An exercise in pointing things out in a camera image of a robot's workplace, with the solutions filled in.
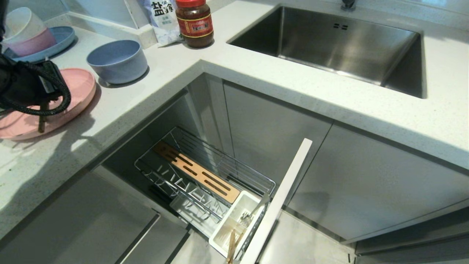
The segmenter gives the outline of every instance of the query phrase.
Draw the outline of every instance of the pink bowl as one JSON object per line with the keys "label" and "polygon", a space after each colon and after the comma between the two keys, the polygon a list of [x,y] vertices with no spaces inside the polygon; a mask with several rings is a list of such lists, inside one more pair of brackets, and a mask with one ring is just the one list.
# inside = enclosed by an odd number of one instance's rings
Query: pink bowl
{"label": "pink bowl", "polygon": [[36,52],[43,51],[56,44],[51,31],[46,28],[38,35],[25,41],[8,44],[7,47],[12,49],[19,57],[28,56]]}

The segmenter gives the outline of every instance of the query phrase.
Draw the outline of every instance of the sink basin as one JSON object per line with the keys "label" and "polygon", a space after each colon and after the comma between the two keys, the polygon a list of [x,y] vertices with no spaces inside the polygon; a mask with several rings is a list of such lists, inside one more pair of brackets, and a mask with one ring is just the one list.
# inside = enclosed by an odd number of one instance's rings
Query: sink basin
{"label": "sink basin", "polygon": [[424,97],[416,32],[280,7],[229,44]]}

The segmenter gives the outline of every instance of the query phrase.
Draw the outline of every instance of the blue plate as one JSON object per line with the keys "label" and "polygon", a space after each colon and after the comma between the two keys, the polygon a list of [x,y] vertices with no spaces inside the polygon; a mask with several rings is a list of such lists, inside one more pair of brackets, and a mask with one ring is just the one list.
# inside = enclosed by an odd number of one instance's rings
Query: blue plate
{"label": "blue plate", "polygon": [[7,49],[4,55],[15,62],[39,62],[43,61],[46,57],[52,57],[66,49],[75,39],[75,31],[71,27],[54,27],[50,28],[50,30],[57,42],[54,46],[24,57],[18,57],[11,49]]}

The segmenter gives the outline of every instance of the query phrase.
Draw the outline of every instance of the metal wire rack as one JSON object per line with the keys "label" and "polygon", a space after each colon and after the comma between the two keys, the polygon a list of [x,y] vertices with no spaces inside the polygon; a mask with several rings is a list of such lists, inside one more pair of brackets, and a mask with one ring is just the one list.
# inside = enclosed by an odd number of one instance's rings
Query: metal wire rack
{"label": "metal wire rack", "polygon": [[[275,182],[262,173],[180,127],[174,127],[160,141],[164,141],[240,191],[246,190],[262,197],[265,193],[272,195],[275,189]],[[201,212],[202,220],[211,217],[219,222],[231,204],[153,151],[155,145],[134,162],[135,167],[169,197],[178,196],[189,200],[191,202],[189,206],[194,206]],[[243,248],[246,248],[249,241],[250,239],[246,240]]]}

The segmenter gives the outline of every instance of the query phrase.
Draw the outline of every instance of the red jar lid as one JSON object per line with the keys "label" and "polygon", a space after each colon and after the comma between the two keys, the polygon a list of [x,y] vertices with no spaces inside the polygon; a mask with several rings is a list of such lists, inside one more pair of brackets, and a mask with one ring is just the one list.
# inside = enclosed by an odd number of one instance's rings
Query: red jar lid
{"label": "red jar lid", "polygon": [[176,0],[176,5],[179,8],[194,8],[203,6],[205,3],[205,0]]}

